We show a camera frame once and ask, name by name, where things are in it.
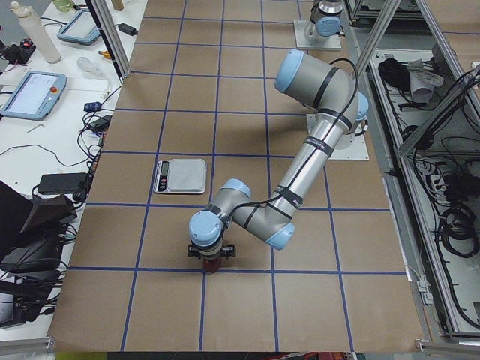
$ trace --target black bag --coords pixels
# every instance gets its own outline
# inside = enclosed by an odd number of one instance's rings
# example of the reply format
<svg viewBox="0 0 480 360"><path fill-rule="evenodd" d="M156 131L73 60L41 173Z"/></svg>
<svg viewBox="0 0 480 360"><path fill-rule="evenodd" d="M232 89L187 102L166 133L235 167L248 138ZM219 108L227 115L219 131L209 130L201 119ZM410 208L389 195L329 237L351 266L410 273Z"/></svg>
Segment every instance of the black bag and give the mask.
<svg viewBox="0 0 480 360"><path fill-rule="evenodd" d="M387 58L385 61L380 62L378 70L382 79L390 86L404 92L410 91L410 72L407 66L394 58Z"/></svg>

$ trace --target robotic arm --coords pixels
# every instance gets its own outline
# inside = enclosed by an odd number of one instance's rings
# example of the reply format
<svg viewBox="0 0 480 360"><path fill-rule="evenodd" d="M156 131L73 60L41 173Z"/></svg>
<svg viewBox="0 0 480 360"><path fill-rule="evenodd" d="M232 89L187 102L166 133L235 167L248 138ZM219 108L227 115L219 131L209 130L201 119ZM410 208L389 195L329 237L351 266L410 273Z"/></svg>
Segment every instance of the robotic arm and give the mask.
<svg viewBox="0 0 480 360"><path fill-rule="evenodd" d="M203 258L207 272L217 271L221 257L235 256L233 245L223 245L232 221L267 245L283 249L295 231L293 215L339 139L355 131L358 82L347 72L294 49L277 73L275 88L318 110L316 126L270 199L253 202L250 188L232 178L190 219L188 256Z"/></svg>
<svg viewBox="0 0 480 360"><path fill-rule="evenodd" d="M314 36L315 31L326 38L340 32L340 14L343 9L342 0L314 0L305 35Z"/></svg>

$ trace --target grid floor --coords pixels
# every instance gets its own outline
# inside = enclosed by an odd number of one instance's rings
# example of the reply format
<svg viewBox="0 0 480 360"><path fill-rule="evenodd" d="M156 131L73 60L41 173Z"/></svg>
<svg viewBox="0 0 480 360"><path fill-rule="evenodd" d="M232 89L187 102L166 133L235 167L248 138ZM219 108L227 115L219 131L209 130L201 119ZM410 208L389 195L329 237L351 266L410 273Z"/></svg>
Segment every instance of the grid floor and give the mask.
<svg viewBox="0 0 480 360"><path fill-rule="evenodd" d="M285 250L232 226L238 256L218 273L186 256L188 220L227 179L264 200L304 141L305 108L274 79L310 8L148 3L49 330L58 350L413 349L422 333L368 138L369 161L328 162ZM173 158L205 160L203 195L152 192L155 164Z"/></svg>

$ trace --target white table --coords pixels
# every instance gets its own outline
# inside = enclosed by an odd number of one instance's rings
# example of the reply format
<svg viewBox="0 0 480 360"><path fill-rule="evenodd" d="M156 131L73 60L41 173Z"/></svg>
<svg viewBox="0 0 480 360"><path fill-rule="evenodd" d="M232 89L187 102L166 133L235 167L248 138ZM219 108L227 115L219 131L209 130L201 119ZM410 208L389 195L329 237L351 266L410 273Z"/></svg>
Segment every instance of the white table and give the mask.
<svg viewBox="0 0 480 360"><path fill-rule="evenodd" d="M147 1L124 0L124 10L115 11L110 1L106 0L115 24L127 23L136 29L140 27ZM73 11L60 13L51 4L42 17L67 23L73 15ZM51 23L51 21L43 20L43 23ZM25 73L30 70L65 74L67 76L67 86L52 112L43 121L4 117L0 121L0 153L12 146L38 144L55 152L64 164L75 164L86 158L86 155L77 145L78 133L83 128L82 117L85 114L83 104L103 101L108 89L113 91L121 85L121 82L111 61L98 55L98 51L106 50L101 38L90 46L81 46L57 39L56 34L60 25L47 25L45 29L57 46L62 60L57 64L49 64L38 51L35 51L31 61L26 66L16 66L13 70L0 76L0 85L4 86L2 91L14 90ZM136 37L118 33L127 57L130 58ZM79 69L77 59L81 56L90 59L106 74L106 77L101 79ZM111 96L103 107L115 109L119 92L117 91ZM0 95L0 104L3 104L7 99L8 95ZM83 138L87 145L98 143L99 140L89 131L84 133ZM38 147L14 149L0 156L0 180L15 191L25 195L31 193L32 188L40 182L43 174L80 173L87 170L88 167L85 162L72 167L62 166L52 154ZM76 228L80 226L81 210L78 211L78 215L78 219L73 222ZM62 260L66 263L70 259L73 247L73 244L64 246ZM34 322L27 322L24 325L7 329L0 328L0 341L45 337L52 317L53 315L42 315Z"/></svg>

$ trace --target white bottle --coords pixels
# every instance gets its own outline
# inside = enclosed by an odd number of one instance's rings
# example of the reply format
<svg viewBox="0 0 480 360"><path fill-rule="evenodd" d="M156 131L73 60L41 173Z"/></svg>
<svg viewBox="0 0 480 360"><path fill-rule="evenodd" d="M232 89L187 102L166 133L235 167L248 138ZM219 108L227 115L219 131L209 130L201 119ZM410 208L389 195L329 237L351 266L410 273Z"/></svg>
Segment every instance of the white bottle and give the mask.
<svg viewBox="0 0 480 360"><path fill-rule="evenodd" d="M50 39L50 36L42 26L40 17L35 13L31 6L22 6L18 2L13 1L10 4L10 10L18 16L18 21L23 30L31 38L33 44L37 47L45 60L50 64L55 64L62 60L60 52Z"/></svg>

